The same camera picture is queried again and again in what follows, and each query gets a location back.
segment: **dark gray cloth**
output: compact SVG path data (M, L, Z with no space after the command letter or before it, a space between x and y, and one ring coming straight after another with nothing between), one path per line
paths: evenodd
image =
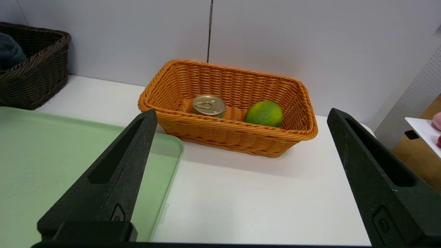
M26 60L26 55L15 40L0 33L0 71L8 70Z

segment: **wicker basket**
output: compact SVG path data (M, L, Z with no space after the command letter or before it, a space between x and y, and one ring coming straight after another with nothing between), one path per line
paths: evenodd
M0 71L0 106L36 109L67 82L67 49L71 36L62 31L0 23L22 48L26 60Z
M222 119L192 113L192 100L201 94L225 101ZM263 100L282 107L280 128L242 122L247 110ZM308 91L300 81L190 60L165 64L141 94L138 107L141 111L155 108L168 134L253 155L278 157L318 133Z

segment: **white table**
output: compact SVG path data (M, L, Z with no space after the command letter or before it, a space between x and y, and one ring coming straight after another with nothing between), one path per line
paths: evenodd
M432 120L406 117L406 121L412 126L415 132L429 145L429 147L441 158L441 148L437 145L438 137L441 135Z
M126 126L143 87L71 76L37 111ZM154 241L370 245L326 124L279 158L185 143Z

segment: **green citrus fruit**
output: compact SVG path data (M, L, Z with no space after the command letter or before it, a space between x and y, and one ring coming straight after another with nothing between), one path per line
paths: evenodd
M247 111L243 121L278 128L282 125L283 111L275 102L260 101Z

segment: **green tray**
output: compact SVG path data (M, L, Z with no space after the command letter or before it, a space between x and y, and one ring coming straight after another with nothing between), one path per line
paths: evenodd
M37 221L123 127L0 107L0 247L39 242ZM180 139L156 133L131 222L150 241L183 153Z

